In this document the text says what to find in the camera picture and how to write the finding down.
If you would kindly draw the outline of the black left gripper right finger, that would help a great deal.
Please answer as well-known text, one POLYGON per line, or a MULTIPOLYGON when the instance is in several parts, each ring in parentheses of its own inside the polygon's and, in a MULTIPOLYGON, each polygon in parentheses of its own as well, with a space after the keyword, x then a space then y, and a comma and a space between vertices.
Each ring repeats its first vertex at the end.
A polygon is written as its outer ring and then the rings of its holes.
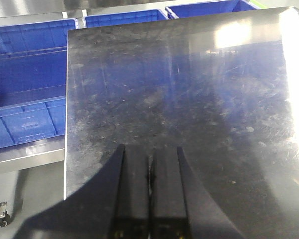
POLYGON ((153 239, 242 237, 242 233, 196 178, 181 147, 155 150, 151 189, 153 239))

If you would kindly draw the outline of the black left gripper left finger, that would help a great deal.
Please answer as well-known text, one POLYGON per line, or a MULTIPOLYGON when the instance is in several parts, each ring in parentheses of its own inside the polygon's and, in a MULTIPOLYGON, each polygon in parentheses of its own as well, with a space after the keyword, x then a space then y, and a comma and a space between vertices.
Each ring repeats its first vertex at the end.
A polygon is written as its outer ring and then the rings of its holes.
POLYGON ((28 218, 16 239, 147 239, 149 163, 140 145, 118 145, 67 199, 28 218))

